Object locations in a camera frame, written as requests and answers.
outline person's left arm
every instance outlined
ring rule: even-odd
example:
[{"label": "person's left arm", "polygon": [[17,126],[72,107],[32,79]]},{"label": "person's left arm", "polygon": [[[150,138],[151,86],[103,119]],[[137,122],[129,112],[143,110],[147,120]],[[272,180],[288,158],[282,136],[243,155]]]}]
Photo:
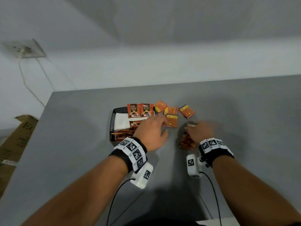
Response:
[{"label": "person's left arm", "polygon": [[[168,137],[167,131],[161,133],[163,123],[164,116],[150,117],[141,122],[134,137],[148,151],[154,151]],[[22,226],[94,225],[127,173],[123,159],[109,156],[43,205]]]}]

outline forearm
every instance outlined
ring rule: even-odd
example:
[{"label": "forearm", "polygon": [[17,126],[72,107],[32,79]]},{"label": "forearm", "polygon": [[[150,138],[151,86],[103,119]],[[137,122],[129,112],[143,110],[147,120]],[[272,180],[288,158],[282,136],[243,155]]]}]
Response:
[{"label": "forearm", "polygon": [[301,222],[300,214],[285,198],[235,159],[220,156],[212,166],[225,200],[240,225],[284,226]]},{"label": "forearm", "polygon": [[109,156],[48,201],[22,226],[94,225],[127,172],[121,158]]}]

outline black cable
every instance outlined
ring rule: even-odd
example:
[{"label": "black cable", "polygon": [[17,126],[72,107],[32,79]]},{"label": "black cable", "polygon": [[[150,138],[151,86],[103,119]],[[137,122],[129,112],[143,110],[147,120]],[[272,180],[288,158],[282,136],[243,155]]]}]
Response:
[{"label": "black cable", "polygon": [[114,197],[113,197],[113,199],[112,199],[112,203],[111,203],[111,207],[110,207],[110,210],[109,210],[109,214],[108,214],[108,219],[107,219],[107,226],[108,226],[108,223],[109,223],[109,216],[110,216],[110,213],[111,213],[111,209],[112,209],[112,205],[113,205],[113,201],[114,201],[114,199],[115,199],[115,197],[116,197],[116,194],[117,194],[117,192],[118,192],[118,190],[126,183],[126,182],[128,182],[128,181],[130,181],[130,180],[136,180],[135,178],[130,178],[130,179],[128,179],[128,180],[126,180],[124,183],[122,183],[120,186],[119,186],[119,188],[117,189],[117,191],[116,191],[116,193],[115,193],[115,195],[114,195]]},{"label": "black cable", "polygon": [[[215,199],[216,199],[216,203],[217,203],[217,209],[218,209],[218,211],[219,211],[219,202],[218,202],[217,197],[216,197],[216,193],[215,193],[214,186],[213,186],[212,181],[211,181],[211,179],[209,178],[209,176],[206,175],[206,177],[209,179],[209,181],[210,181],[210,183],[211,183],[211,185],[212,185],[213,192],[214,192]],[[219,222],[220,222],[220,224],[221,224],[221,226],[222,226],[222,220],[221,220],[221,214],[220,214],[220,212],[219,212]]]}]

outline person's left hand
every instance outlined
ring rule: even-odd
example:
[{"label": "person's left hand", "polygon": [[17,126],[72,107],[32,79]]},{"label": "person's left hand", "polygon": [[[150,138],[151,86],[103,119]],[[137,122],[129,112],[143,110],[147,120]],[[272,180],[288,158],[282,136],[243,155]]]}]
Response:
[{"label": "person's left hand", "polygon": [[168,131],[161,133],[162,124],[167,124],[167,119],[163,115],[149,117],[143,120],[134,133],[146,147],[148,152],[155,151],[163,146],[168,138]]}]

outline white napkin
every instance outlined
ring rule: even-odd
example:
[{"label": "white napkin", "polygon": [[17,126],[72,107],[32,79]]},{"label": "white napkin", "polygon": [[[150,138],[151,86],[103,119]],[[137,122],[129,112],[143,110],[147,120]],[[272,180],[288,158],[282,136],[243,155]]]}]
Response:
[{"label": "white napkin", "polygon": [[115,123],[114,123],[114,132],[122,129],[130,128],[130,121],[141,121],[145,120],[148,117],[138,117],[138,118],[129,118],[128,113],[116,113],[115,114]]}]

